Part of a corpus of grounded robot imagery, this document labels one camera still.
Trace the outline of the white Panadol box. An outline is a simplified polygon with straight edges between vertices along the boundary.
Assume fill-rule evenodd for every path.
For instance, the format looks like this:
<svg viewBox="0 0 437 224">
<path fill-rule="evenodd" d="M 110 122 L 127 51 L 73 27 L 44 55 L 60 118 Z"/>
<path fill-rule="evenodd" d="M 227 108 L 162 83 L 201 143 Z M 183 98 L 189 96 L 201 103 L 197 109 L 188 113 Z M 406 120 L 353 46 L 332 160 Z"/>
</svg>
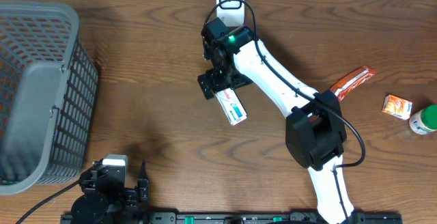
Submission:
<svg viewBox="0 0 437 224">
<path fill-rule="evenodd" d="M 215 93 L 215 96 L 232 126 L 247 118 L 247 113 L 234 90 L 224 89 Z"/>
</svg>

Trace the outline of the orange Top chocolate bar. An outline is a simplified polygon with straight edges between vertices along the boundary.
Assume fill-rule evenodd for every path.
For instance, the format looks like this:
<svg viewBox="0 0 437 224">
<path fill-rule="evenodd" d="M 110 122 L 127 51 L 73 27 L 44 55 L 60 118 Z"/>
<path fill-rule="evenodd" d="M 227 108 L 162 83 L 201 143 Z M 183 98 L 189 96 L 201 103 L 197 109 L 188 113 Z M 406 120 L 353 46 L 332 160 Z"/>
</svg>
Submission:
<svg viewBox="0 0 437 224">
<path fill-rule="evenodd" d="M 341 102 L 354 88 L 375 76 L 376 73 L 376 70 L 373 68 L 362 66 L 335 83 L 330 88 L 330 91 L 334 93 L 339 102 Z"/>
</svg>

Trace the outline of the small orange snack box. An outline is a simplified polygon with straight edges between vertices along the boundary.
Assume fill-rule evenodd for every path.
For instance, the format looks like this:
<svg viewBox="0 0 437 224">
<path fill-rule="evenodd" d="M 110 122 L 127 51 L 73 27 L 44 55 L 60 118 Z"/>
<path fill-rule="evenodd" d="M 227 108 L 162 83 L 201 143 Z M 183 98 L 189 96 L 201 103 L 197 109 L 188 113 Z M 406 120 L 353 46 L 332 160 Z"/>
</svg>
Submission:
<svg viewBox="0 0 437 224">
<path fill-rule="evenodd" d="M 410 118 L 412 102 L 403 98 L 389 94 L 384 99 L 382 112 L 397 117 L 402 120 Z"/>
</svg>

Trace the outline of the green lid white jar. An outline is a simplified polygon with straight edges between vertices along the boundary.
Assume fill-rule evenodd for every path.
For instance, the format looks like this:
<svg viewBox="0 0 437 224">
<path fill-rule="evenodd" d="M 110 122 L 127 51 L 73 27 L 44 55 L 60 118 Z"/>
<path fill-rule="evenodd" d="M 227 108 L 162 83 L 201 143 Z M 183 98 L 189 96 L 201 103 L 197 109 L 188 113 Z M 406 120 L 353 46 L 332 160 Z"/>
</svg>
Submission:
<svg viewBox="0 0 437 224">
<path fill-rule="evenodd" d="M 437 105 L 433 104 L 412 115 L 409 119 L 411 130 L 419 135 L 436 132 L 436 109 Z"/>
</svg>

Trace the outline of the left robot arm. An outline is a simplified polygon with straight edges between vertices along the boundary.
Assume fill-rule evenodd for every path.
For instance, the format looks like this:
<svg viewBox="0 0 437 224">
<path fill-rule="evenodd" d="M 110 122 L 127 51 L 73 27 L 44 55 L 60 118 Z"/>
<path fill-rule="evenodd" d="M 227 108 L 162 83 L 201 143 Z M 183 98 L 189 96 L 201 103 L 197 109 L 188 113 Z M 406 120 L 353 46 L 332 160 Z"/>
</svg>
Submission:
<svg viewBox="0 0 437 224">
<path fill-rule="evenodd" d="M 79 178 L 83 195 L 71 207 L 72 222 L 149 223 L 150 215 L 139 207 L 150 201 L 145 162 L 141 163 L 135 187 L 126 187 L 125 180 L 125 166 L 94 162 Z"/>
</svg>

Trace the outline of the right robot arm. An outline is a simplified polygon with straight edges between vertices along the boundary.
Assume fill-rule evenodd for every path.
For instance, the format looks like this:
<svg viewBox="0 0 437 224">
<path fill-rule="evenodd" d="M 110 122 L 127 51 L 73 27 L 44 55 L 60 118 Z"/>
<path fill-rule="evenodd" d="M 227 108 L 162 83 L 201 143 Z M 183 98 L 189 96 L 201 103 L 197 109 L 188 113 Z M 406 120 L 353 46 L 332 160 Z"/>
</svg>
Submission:
<svg viewBox="0 0 437 224">
<path fill-rule="evenodd" d="M 213 65 L 198 77 L 205 98 L 216 98 L 229 121 L 238 123 L 246 113 L 235 90 L 258 86 L 285 117 L 286 147 L 310 174 L 319 214 L 328 223 L 351 222 L 354 206 L 342 172 L 349 123 L 334 93 L 320 93 L 298 80 L 246 25 L 230 30 L 209 22 L 201 37 L 204 57 Z"/>
</svg>

